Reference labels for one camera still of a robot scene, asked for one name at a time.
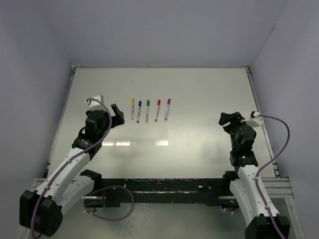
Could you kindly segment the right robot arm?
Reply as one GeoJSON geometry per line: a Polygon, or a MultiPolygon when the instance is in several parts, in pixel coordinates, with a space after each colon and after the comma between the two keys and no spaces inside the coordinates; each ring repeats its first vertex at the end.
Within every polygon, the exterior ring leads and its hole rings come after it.
{"type": "Polygon", "coordinates": [[[281,216],[274,206],[262,182],[253,152],[257,136],[256,127],[262,126],[263,116],[256,111],[245,119],[239,112],[221,113],[219,125],[230,135],[230,163],[234,171],[224,174],[222,191],[234,195],[244,216],[247,239],[286,239],[290,233],[290,221],[281,216]]]}

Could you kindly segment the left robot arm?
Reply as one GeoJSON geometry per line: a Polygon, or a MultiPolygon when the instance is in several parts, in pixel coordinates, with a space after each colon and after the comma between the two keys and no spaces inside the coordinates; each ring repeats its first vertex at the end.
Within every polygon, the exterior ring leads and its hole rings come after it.
{"type": "Polygon", "coordinates": [[[54,235],[74,203],[88,193],[98,195],[102,191],[100,175],[80,171],[101,149],[110,130],[125,123],[124,113],[116,104],[111,105],[112,115],[101,100],[86,101],[89,110],[85,125],[65,159],[43,183],[24,191],[19,199],[19,224],[28,228],[34,239],[54,235]]]}

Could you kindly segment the yellow pen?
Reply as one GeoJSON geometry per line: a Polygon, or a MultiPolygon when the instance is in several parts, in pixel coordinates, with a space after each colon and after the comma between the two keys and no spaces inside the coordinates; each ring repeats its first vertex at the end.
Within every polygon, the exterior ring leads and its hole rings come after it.
{"type": "Polygon", "coordinates": [[[134,120],[134,110],[135,110],[135,104],[131,104],[131,120],[134,120]]]}

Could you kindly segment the blue pen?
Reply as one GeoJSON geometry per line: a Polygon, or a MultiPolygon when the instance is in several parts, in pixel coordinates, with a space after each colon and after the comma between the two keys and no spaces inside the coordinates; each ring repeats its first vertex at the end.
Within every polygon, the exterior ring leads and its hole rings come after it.
{"type": "Polygon", "coordinates": [[[140,122],[140,118],[141,118],[141,109],[142,109],[142,106],[138,106],[138,114],[137,114],[137,123],[140,122]]]}

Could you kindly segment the magenta pen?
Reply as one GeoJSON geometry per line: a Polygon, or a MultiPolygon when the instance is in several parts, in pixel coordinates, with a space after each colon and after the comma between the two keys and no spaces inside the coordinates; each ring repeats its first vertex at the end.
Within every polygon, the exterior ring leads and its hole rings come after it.
{"type": "Polygon", "coordinates": [[[169,109],[170,109],[170,105],[167,104],[166,111],[165,111],[165,117],[164,117],[165,121],[167,121],[167,119],[168,119],[169,109]]]}

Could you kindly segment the green pen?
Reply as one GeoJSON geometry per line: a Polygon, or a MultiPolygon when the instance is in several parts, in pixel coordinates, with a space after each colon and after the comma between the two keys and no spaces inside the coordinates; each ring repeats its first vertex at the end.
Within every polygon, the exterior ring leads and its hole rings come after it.
{"type": "Polygon", "coordinates": [[[145,119],[146,123],[149,122],[149,108],[150,108],[150,106],[146,106],[146,119],[145,119]]]}

